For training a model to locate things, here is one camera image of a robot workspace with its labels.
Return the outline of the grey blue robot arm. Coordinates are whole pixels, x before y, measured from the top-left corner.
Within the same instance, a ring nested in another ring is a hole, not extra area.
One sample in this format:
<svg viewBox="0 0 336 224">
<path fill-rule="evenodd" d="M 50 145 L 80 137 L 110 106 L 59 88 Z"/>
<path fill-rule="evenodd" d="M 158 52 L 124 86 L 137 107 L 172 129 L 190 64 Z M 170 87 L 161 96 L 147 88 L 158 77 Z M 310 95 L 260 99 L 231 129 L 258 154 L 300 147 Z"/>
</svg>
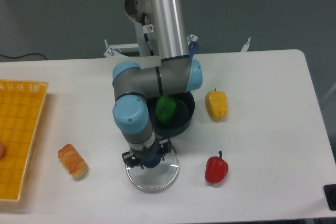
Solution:
<svg viewBox="0 0 336 224">
<path fill-rule="evenodd" d="M 124 61 L 113 69 L 112 114 L 130 147 L 122 154 L 130 168 L 147 167 L 154 157 L 162 160 L 172 149 L 170 140 L 154 130 L 147 99 L 197 90 L 203 83 L 201 65 L 189 53 L 180 0 L 150 2 L 161 64 L 141 68 Z"/>
</svg>

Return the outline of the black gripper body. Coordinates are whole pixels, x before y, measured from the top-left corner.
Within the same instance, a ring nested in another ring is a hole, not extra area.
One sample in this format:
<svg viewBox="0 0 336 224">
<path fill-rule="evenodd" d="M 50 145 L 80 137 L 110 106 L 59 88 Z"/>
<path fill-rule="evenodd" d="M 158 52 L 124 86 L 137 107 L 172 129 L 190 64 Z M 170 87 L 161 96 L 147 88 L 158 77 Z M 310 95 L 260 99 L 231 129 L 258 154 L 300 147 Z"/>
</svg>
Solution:
<svg viewBox="0 0 336 224">
<path fill-rule="evenodd" d="M 141 146 L 139 150 L 131 148 L 132 165 L 158 165 L 161 162 L 161 144 L 157 140 L 150 147 Z"/>
</svg>

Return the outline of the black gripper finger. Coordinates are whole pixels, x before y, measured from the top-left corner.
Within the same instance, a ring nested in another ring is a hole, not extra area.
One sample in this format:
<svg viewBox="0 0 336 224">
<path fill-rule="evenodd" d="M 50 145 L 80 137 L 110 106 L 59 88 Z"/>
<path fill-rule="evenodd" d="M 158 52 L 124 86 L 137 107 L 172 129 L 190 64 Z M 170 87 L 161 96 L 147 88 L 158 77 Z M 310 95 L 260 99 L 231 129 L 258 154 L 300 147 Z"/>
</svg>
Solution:
<svg viewBox="0 0 336 224">
<path fill-rule="evenodd" d="M 143 160 L 140 157 L 136 157 L 132 151 L 122 153 L 122 159 L 128 168 L 141 167 L 144 169 Z"/>
<path fill-rule="evenodd" d="M 172 151 L 172 144 L 169 138 L 162 139 L 158 142 L 157 154 L 162 161 L 165 161 L 165 155 Z"/>
</svg>

